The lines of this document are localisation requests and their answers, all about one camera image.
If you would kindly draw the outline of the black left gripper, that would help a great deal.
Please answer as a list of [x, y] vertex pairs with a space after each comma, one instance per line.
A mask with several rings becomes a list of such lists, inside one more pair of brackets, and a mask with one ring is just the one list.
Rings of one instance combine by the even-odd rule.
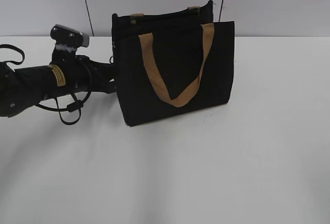
[[77, 55], [75, 47], [56, 44], [50, 62], [54, 76], [50, 87], [51, 96], [65, 96], [79, 92], [117, 91], [114, 79], [104, 80], [103, 76], [115, 76], [113, 63], [101, 63], [84, 55]]

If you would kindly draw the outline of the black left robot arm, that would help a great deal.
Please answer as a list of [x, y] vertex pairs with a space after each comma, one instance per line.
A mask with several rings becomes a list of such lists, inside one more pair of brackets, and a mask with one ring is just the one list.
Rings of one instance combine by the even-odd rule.
[[76, 49], [56, 44], [50, 64], [17, 68], [1, 62], [1, 116], [13, 117], [36, 106], [52, 112], [81, 112], [91, 93], [116, 91], [115, 64], [100, 63]]

